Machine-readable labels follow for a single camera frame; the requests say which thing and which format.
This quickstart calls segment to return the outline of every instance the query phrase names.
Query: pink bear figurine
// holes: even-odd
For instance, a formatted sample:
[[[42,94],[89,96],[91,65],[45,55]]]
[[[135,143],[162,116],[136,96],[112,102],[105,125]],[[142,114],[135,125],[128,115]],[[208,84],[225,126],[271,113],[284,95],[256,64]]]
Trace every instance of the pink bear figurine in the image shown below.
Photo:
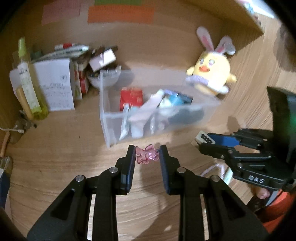
[[[156,149],[154,149],[153,145],[150,144],[146,146],[143,150],[140,147],[136,146],[136,155],[137,155],[137,163],[148,164],[150,160],[158,161],[159,153]]]

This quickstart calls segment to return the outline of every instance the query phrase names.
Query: orange paper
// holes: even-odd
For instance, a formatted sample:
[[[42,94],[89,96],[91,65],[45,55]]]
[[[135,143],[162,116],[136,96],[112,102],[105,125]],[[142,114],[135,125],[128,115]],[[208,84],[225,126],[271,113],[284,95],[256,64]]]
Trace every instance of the orange paper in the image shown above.
[[[97,5],[89,7],[88,23],[98,22],[153,22],[154,8],[134,5]]]

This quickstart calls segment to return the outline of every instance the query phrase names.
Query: spray bottle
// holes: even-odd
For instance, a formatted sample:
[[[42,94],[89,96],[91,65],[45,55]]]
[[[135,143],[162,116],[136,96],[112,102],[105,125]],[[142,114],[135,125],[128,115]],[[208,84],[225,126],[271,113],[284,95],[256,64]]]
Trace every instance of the spray bottle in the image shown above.
[[[22,88],[33,113],[34,119],[42,120],[48,116],[46,102],[39,88],[34,68],[30,64],[30,57],[27,52],[25,38],[23,37],[19,39],[18,44],[20,64],[17,68],[20,74]]]

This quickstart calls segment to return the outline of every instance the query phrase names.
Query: cable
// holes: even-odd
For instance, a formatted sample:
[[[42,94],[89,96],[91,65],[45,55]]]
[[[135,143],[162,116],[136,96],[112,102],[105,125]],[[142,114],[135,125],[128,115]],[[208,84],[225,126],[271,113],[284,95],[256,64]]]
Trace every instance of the cable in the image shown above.
[[[24,130],[21,130],[21,129],[4,129],[4,128],[1,128],[0,127],[0,130],[2,130],[2,131],[16,131],[16,132],[22,133],[22,134],[25,133],[25,131]]]

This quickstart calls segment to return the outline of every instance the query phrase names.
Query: black device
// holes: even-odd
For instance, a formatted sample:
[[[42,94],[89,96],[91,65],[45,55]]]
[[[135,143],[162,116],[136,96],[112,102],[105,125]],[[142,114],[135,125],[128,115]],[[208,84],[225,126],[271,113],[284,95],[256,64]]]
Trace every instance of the black device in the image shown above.
[[[245,240],[261,241],[267,237],[262,223],[219,176],[200,177],[181,167],[177,158],[169,156],[165,145],[159,154],[166,193],[180,196],[179,240],[205,240],[201,194],[210,240],[240,240],[242,232]],[[126,157],[101,175],[77,176],[36,221],[27,238],[8,217],[0,218],[2,240],[87,241],[91,197],[96,194],[92,240],[118,241],[115,196],[129,193],[135,161],[135,147],[130,145]]]
[[[296,179],[296,95],[267,87],[274,129],[239,129],[228,135],[208,133],[215,144],[202,143],[199,151],[224,159],[233,177],[268,190],[290,191]],[[237,145],[259,150],[240,153]]]

